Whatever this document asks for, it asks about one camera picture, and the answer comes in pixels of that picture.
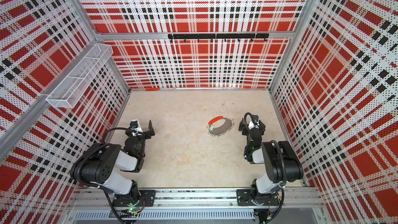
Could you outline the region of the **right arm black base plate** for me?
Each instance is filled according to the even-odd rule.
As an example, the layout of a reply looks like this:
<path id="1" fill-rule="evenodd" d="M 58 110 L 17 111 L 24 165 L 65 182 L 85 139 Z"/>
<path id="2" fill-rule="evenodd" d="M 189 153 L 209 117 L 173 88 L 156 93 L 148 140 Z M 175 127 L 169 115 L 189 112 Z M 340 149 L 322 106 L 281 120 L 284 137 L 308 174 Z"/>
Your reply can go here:
<path id="1" fill-rule="evenodd" d="M 278 206 L 279 199 L 276 194 L 259 194 L 249 189 L 236 191 L 238 206 Z"/>

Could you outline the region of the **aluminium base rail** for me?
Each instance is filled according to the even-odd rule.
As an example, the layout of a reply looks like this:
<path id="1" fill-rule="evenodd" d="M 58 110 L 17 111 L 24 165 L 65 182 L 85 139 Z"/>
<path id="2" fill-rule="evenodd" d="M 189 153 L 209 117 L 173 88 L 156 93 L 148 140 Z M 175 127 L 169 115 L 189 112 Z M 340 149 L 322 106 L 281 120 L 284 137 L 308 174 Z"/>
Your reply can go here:
<path id="1" fill-rule="evenodd" d="M 176 223 L 264 223 L 326 224 L 323 203 L 318 191 L 311 187 L 285 188 L 284 202 L 278 206 L 238 206 L 236 191 L 244 188 L 155 188 L 152 207 L 138 215 L 134 208 L 118 207 L 125 221 L 135 224 Z"/>

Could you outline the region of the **grey key organizer red handle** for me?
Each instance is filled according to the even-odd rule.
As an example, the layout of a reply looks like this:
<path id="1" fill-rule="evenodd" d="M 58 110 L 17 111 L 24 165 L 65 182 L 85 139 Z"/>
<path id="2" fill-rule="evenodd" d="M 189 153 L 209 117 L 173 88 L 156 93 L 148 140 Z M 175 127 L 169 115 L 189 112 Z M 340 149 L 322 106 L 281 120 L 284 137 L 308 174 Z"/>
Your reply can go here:
<path id="1" fill-rule="evenodd" d="M 214 124 L 215 128 L 209 132 L 209 126 Z M 222 136 L 234 127 L 234 121 L 223 116 L 218 116 L 208 122 L 208 134 L 211 136 Z"/>

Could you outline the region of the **black hook rail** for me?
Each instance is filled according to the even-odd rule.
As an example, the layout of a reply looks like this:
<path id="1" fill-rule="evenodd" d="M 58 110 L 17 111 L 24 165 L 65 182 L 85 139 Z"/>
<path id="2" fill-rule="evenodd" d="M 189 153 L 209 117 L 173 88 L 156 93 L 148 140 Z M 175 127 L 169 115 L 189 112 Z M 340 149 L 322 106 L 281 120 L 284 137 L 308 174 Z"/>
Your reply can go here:
<path id="1" fill-rule="evenodd" d="M 269 33 L 214 33 L 214 34 L 168 34 L 169 40 L 189 40 L 189 39 L 268 39 Z"/>

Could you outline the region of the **small key with teal tag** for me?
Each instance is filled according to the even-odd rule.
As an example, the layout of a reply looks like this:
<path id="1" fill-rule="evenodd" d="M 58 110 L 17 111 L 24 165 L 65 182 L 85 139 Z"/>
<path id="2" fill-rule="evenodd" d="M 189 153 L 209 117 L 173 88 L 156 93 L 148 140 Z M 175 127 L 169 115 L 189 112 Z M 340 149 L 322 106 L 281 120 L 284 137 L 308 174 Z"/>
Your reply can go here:
<path id="1" fill-rule="evenodd" d="M 209 132 L 213 131 L 214 128 L 215 128 L 215 125 L 214 125 L 214 124 L 210 125 L 210 126 L 209 126 Z"/>

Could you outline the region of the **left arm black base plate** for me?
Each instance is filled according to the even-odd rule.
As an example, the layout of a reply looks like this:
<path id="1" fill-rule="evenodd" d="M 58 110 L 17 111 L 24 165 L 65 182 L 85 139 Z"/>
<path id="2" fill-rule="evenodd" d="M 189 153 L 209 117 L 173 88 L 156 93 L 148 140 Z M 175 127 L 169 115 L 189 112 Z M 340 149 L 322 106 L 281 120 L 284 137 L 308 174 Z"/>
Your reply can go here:
<path id="1" fill-rule="evenodd" d="M 112 205 L 114 207 L 152 207 L 155 199 L 155 190 L 139 190 L 138 194 L 115 195 Z"/>

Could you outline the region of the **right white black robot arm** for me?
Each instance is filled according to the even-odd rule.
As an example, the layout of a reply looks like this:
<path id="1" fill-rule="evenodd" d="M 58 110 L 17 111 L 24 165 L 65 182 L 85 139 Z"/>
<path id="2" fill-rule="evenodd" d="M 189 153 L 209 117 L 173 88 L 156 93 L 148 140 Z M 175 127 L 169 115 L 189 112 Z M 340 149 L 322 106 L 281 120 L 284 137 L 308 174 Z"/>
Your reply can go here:
<path id="1" fill-rule="evenodd" d="M 302 180 L 304 169 L 288 141 L 263 141 L 265 124 L 259 116 L 246 113 L 239 123 L 246 136 L 244 159 L 250 164 L 265 165 L 265 173 L 254 179 L 249 189 L 237 190 L 239 206 L 278 206 L 283 203 L 287 183 Z"/>

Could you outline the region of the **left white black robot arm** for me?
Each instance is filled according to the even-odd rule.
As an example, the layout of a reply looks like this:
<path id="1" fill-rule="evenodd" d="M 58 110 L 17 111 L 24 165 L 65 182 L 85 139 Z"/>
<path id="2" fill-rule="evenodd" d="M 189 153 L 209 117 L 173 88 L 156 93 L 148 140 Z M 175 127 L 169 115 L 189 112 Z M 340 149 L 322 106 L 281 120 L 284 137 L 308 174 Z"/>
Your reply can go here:
<path id="1" fill-rule="evenodd" d="M 112 128 L 104 135 L 105 139 L 113 131 L 121 130 L 127 135 L 124 146 L 111 143 L 95 143 L 74 163 L 70 171 L 73 180 L 80 184 L 103 190 L 113 199 L 112 207 L 152 207 L 154 190 L 139 190 L 138 183 L 120 172 L 139 173 L 145 162 L 146 141 L 155 135 L 150 121 L 144 131 L 137 120 L 131 121 L 128 128 Z"/>

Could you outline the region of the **red strip at wall base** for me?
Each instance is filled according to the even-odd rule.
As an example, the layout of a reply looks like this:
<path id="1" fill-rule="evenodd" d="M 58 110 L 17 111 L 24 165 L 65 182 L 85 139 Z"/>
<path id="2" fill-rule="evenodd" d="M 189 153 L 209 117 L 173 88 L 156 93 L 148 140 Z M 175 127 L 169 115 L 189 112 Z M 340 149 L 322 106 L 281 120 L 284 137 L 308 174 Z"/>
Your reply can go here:
<path id="1" fill-rule="evenodd" d="M 149 92 L 153 92 L 153 91 L 159 91 L 160 90 L 160 88 L 147 88 L 147 89 L 145 89 L 146 91 L 149 91 Z"/>

